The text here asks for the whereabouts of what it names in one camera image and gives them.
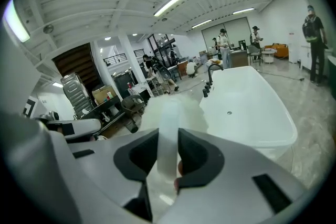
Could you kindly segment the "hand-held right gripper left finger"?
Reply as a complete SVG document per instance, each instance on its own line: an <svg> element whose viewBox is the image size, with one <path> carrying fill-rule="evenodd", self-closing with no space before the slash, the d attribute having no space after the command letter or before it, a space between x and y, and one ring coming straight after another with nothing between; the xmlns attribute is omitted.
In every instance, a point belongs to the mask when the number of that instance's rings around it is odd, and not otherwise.
<svg viewBox="0 0 336 224"><path fill-rule="evenodd" d="M54 131L50 138L81 224L152 224L146 178L158 130L73 144Z"/></svg>

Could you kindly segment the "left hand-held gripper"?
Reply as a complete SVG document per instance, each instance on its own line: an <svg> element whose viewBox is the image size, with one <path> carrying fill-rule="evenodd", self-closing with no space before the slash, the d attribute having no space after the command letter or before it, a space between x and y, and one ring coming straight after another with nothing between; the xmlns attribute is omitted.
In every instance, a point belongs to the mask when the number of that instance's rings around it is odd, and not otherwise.
<svg viewBox="0 0 336 224"><path fill-rule="evenodd" d="M101 122L98 119L62 121L56 111L47 111L42 103L32 96L28 97L23 116L41 123L48 130L61 133L67 141L101 130Z"/></svg>

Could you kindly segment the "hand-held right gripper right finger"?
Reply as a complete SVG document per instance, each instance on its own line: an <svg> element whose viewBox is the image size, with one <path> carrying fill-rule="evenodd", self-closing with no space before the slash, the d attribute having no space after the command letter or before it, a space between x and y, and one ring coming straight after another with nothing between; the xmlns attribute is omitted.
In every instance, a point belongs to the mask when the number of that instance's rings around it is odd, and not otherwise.
<svg viewBox="0 0 336 224"><path fill-rule="evenodd" d="M183 175L157 224L290 224L302 208L300 181L257 150L179 129Z"/></svg>

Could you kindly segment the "white bathtub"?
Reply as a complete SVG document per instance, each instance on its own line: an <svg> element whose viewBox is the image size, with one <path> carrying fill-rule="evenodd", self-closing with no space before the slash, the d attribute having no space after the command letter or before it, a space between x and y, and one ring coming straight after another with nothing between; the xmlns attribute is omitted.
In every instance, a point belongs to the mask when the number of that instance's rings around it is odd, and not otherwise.
<svg viewBox="0 0 336 224"><path fill-rule="evenodd" d="M256 69L215 70L212 79L208 97L199 104L208 134L250 146L273 161L293 146L298 132L292 117Z"/></svg>

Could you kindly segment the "white cloth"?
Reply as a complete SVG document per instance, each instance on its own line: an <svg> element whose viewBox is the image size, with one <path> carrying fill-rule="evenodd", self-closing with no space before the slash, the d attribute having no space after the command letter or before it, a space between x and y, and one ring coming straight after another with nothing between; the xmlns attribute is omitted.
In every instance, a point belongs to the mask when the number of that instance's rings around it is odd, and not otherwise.
<svg viewBox="0 0 336 224"><path fill-rule="evenodd" d="M139 130L159 130L156 165L158 174L167 181L177 175L180 128L207 132L208 124L198 101L187 94L161 95L148 101Z"/></svg>

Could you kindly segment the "black bathtub faucet spout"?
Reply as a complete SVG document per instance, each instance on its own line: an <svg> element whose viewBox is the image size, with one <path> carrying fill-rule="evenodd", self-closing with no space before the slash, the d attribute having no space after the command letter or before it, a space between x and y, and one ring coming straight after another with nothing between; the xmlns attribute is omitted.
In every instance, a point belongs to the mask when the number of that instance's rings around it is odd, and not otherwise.
<svg viewBox="0 0 336 224"><path fill-rule="evenodd" d="M213 64L209 65L207 72L208 72L208 78L209 78L209 84L210 85L213 84L213 79L212 79L213 67L219 68L221 71L224 70L224 68L221 65L217 64L217 63L213 63Z"/></svg>

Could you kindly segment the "dark green box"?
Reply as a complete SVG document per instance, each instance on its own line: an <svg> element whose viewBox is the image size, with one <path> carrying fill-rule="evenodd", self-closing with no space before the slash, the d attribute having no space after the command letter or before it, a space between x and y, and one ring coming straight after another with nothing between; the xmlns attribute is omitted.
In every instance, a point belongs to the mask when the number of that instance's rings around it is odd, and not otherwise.
<svg viewBox="0 0 336 224"><path fill-rule="evenodd" d="M329 55L328 56L329 64L329 85L331 89L331 94L336 100L336 57Z"/></svg>

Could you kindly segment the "black cluttered desk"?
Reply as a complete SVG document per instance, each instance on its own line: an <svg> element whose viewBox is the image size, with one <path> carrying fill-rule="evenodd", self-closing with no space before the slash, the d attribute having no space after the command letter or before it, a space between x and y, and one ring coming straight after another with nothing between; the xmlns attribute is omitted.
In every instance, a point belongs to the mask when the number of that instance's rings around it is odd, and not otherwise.
<svg viewBox="0 0 336 224"><path fill-rule="evenodd" d="M108 127L113 125L123 116L125 116L125 110L121 106L121 101L119 99L108 100L95 108L93 108L89 113L84 115L79 120L84 119L98 119L101 122L101 130L94 133L99 135L101 132L106 130Z"/></svg>

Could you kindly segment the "silver metal appliance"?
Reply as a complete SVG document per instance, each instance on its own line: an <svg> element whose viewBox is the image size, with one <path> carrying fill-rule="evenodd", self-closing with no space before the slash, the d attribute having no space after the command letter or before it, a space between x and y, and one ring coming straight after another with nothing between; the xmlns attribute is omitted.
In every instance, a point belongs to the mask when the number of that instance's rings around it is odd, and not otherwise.
<svg viewBox="0 0 336 224"><path fill-rule="evenodd" d="M60 81L77 118L82 118L93 109L91 97L76 73L65 75Z"/></svg>

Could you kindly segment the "open cardboard box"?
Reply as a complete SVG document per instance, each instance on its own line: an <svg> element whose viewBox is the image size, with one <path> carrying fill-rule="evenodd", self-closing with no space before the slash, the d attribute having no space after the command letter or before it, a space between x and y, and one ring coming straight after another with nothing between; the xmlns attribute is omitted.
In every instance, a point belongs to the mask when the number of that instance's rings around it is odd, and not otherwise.
<svg viewBox="0 0 336 224"><path fill-rule="evenodd" d="M112 86L103 86L99 89L96 89L92 91L92 95L98 105L117 96Z"/></svg>

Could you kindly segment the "dark wooden staircase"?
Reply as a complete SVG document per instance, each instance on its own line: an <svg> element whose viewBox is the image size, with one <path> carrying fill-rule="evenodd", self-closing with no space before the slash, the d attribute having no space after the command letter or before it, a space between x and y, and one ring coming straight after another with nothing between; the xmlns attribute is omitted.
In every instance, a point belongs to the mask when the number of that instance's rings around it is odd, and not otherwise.
<svg viewBox="0 0 336 224"><path fill-rule="evenodd" d="M54 57L52 61L63 77L76 73L89 94L92 94L98 86L103 85L93 60L90 43L70 49Z"/></svg>

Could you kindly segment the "brown counter cabinet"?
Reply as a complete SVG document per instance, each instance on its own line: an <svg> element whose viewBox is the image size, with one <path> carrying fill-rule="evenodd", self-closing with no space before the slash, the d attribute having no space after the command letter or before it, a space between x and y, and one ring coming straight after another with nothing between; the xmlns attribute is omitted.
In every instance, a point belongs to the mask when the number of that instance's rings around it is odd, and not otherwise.
<svg viewBox="0 0 336 224"><path fill-rule="evenodd" d="M230 53L231 67L244 67L249 66L248 54L245 50L236 50Z"/></svg>

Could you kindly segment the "grey chair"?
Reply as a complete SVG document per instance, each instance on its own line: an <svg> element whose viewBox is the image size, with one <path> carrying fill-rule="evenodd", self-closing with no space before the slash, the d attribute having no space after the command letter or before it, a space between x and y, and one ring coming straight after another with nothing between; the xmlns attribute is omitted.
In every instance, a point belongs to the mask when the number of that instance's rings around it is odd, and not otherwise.
<svg viewBox="0 0 336 224"><path fill-rule="evenodd" d="M263 55L260 48L257 48L256 46L250 45L248 46L248 52L249 52L249 58L250 63L254 63L255 61L258 61L259 65L263 62Z"/></svg>

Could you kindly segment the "orange sofa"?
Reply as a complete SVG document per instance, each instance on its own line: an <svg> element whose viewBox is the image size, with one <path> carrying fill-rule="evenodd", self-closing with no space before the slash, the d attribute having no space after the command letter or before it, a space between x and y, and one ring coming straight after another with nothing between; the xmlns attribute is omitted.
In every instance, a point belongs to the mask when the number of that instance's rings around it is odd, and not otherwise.
<svg viewBox="0 0 336 224"><path fill-rule="evenodd" d="M264 48L276 50L276 52L274 53L274 56L276 58L288 58L289 57L289 48L286 44L273 43L272 45L265 45Z"/></svg>

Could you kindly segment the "white water dispenser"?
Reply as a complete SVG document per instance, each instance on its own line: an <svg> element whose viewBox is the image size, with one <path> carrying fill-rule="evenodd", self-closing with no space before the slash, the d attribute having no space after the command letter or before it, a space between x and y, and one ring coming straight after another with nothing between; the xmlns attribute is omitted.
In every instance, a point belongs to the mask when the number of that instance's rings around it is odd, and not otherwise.
<svg viewBox="0 0 336 224"><path fill-rule="evenodd" d="M289 62L297 63L299 60L299 42L298 35L291 31L288 38L288 49L289 49Z"/></svg>

